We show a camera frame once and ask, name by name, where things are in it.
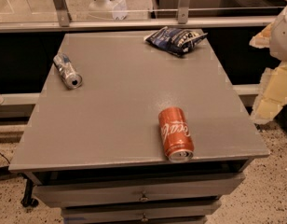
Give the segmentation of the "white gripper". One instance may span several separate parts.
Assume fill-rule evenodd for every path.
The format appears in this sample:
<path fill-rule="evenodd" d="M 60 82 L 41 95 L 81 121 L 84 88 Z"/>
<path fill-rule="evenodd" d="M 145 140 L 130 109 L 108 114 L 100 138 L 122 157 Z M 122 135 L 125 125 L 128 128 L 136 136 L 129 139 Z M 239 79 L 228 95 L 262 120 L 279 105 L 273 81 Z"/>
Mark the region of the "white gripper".
<path fill-rule="evenodd" d="M 249 45 L 258 49 L 269 47 L 270 55 L 282 61 L 275 69 L 265 69 L 253 103 L 251 120 L 267 124 L 287 105 L 287 6 L 273 24 L 252 37 Z"/>

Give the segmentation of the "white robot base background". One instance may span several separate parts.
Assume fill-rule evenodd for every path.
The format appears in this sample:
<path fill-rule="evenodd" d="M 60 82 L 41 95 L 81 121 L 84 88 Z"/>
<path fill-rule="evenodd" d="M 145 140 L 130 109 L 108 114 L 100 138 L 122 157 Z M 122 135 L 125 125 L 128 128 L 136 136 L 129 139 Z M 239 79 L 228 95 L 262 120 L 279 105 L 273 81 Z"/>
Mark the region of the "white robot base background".
<path fill-rule="evenodd" d="M 93 0 L 89 17 L 94 20 L 121 21 L 128 16 L 126 0 Z"/>

